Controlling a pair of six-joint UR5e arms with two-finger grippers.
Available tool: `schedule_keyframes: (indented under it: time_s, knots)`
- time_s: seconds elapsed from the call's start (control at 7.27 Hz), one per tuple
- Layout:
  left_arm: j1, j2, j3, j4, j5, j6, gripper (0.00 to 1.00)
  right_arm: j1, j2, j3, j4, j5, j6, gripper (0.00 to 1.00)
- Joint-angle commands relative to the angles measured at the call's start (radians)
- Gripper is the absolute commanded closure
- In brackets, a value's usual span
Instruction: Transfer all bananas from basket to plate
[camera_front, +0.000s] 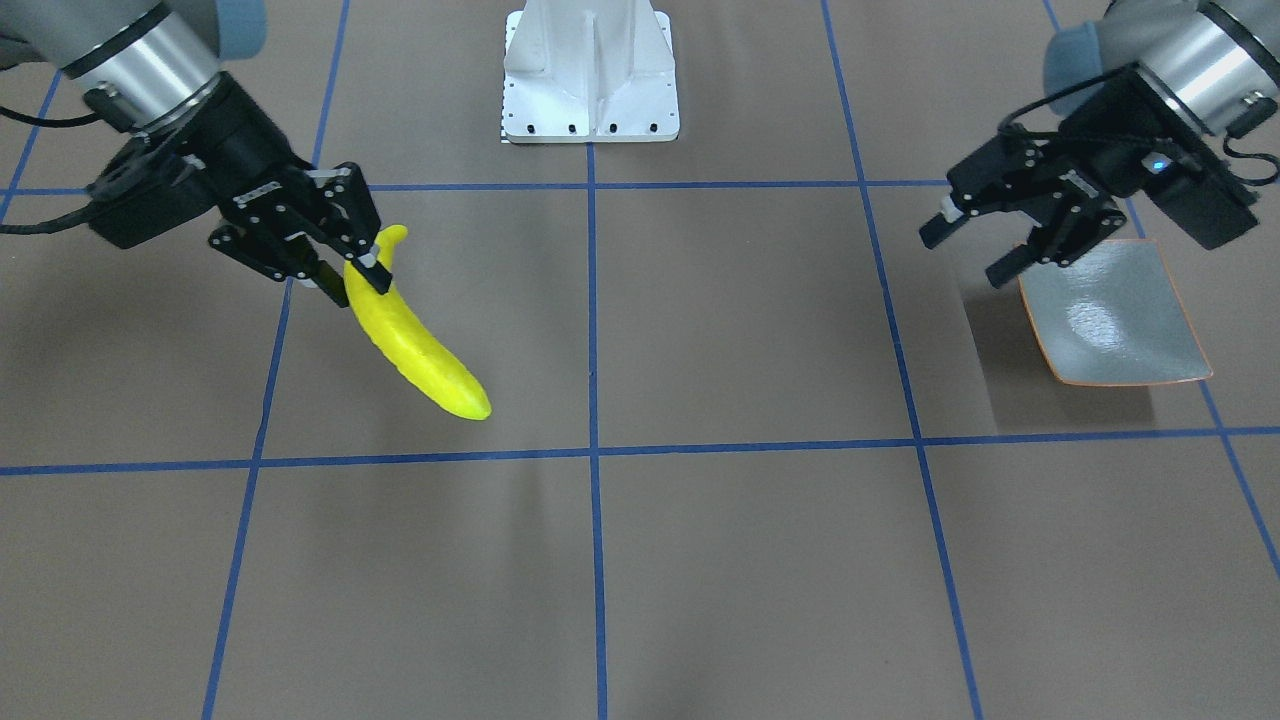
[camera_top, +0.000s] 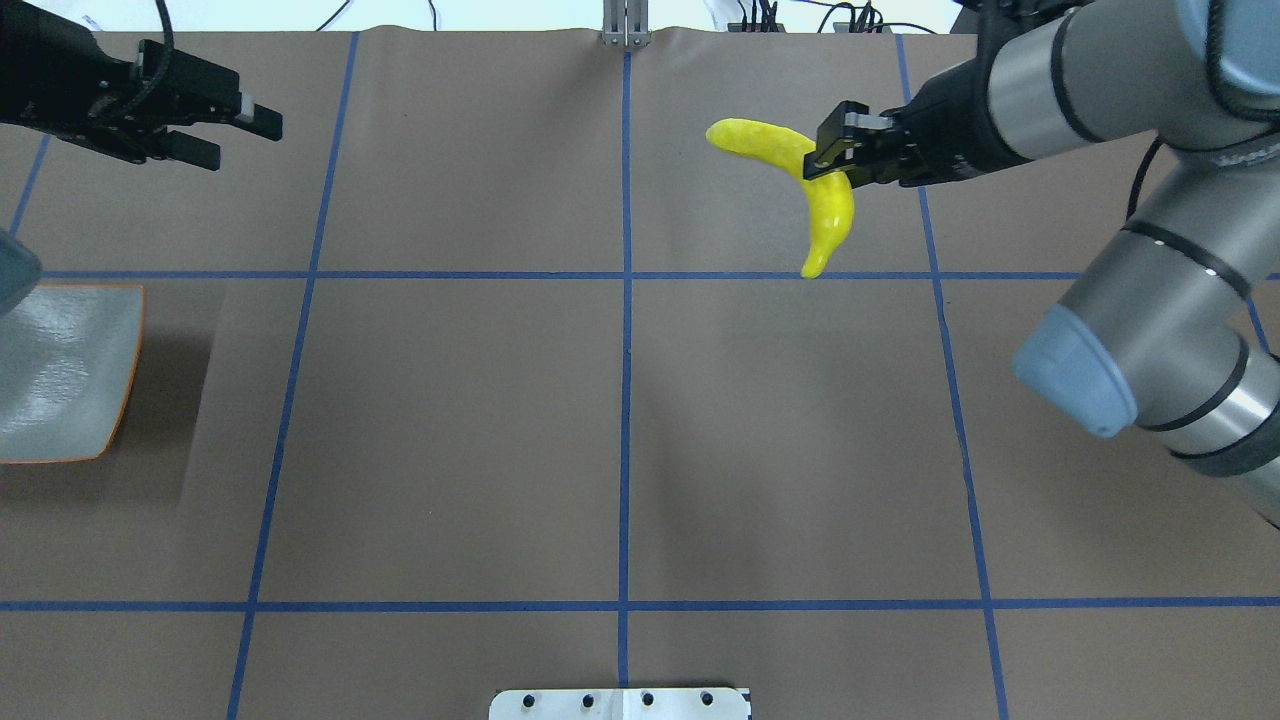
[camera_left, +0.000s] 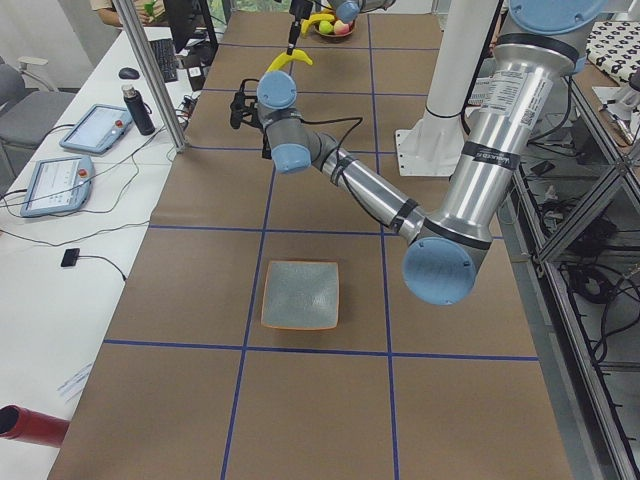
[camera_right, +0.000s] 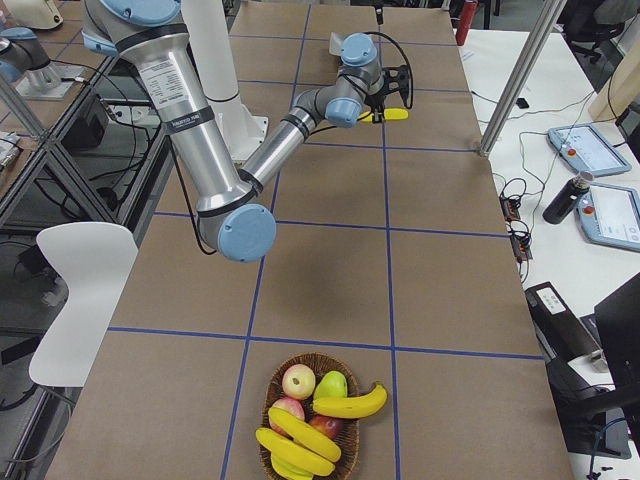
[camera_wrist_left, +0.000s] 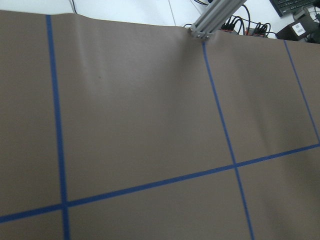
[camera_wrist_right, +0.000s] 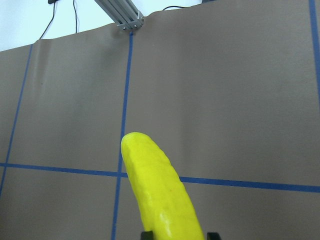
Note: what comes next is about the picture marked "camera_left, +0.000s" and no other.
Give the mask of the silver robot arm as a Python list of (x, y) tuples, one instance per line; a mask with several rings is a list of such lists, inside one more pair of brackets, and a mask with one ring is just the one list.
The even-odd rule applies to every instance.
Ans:
[(286, 72), (307, 62), (297, 41), (311, 24), (306, 1), (291, 6), (288, 46), (257, 80), (239, 90), (233, 128), (263, 135), (263, 155), (282, 174), (310, 167), (328, 176), (376, 222), (407, 240), (402, 274), (421, 300), (451, 305), (472, 290), (504, 199), (540, 112), (556, 82), (579, 72), (601, 1), (455, 1), (449, 11), (423, 117), (397, 142), (414, 176), (445, 176), (441, 205), (426, 212), (366, 167), (296, 106)]
[[(337, 18), (344, 23), (354, 21), (360, 13), (369, 13), (375, 10), (387, 10), (396, 3), (395, 0), (336, 0), (329, 1), (331, 10), (337, 14)], [(292, 0), (289, 13), (293, 21), (289, 30), (287, 54), (292, 54), (303, 31), (303, 21), (311, 17), (314, 1)]]

